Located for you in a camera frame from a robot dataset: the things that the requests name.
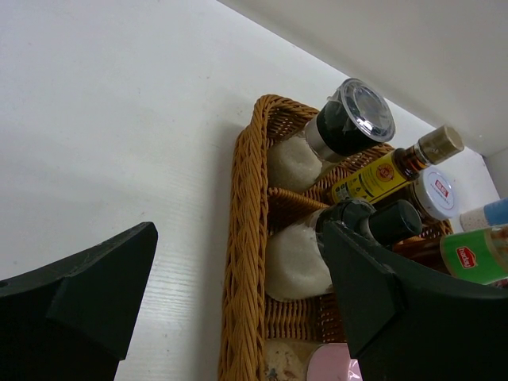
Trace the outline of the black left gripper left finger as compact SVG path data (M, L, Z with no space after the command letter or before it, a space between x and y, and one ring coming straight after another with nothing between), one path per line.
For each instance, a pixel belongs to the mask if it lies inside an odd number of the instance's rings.
M3 380L112 380L128 353L156 253L142 222L1 281Z

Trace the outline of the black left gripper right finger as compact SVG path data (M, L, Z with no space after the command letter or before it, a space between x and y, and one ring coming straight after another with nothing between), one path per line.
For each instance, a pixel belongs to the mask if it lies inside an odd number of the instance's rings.
M324 260L366 380L504 380L507 293L454 279L334 222Z

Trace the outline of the green label sauce bottle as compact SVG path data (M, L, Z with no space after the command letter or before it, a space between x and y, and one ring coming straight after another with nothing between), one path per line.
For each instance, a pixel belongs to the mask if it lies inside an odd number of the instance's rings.
M507 278L507 224L445 236L441 258L458 279L489 285Z

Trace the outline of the black top salt grinder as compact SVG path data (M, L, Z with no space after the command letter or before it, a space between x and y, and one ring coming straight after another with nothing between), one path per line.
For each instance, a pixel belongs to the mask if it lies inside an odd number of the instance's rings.
M406 200L377 210L369 202L353 198L319 209L268 238L264 289L269 297L287 302L332 291L330 271L322 256L326 222L351 229L384 248L422 231L420 215Z

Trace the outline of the pink cap spice jar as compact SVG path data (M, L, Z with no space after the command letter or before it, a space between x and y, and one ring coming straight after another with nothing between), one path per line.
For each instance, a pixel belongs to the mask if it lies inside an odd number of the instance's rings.
M265 342L266 380L362 380L360 366L346 343L322 344L293 339Z

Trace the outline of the white lid red label jar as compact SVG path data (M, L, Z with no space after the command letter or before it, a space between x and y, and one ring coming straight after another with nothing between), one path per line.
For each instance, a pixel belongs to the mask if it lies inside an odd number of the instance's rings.
M458 196L453 185L435 167L423 170L408 190L419 213L427 219L445 221L458 214Z

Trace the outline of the blue label salt shaker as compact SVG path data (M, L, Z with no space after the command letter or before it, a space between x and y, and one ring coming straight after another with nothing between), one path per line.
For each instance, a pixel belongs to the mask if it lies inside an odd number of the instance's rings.
M508 222L508 198L486 204L460 215L460 225L464 232L485 229Z

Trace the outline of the yellow label oil bottle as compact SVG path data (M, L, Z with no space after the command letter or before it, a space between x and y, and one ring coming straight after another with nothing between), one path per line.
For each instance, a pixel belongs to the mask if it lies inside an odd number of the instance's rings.
M362 198L375 204L419 178L426 168L464 150L460 134L443 125L408 148L397 148L333 184L329 199L338 203Z

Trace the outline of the clear lid salt grinder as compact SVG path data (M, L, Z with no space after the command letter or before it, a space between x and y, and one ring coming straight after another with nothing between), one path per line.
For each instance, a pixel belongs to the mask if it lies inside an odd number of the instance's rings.
M301 194L345 159L389 142L395 130L385 98L346 79L301 130L268 149L268 185Z

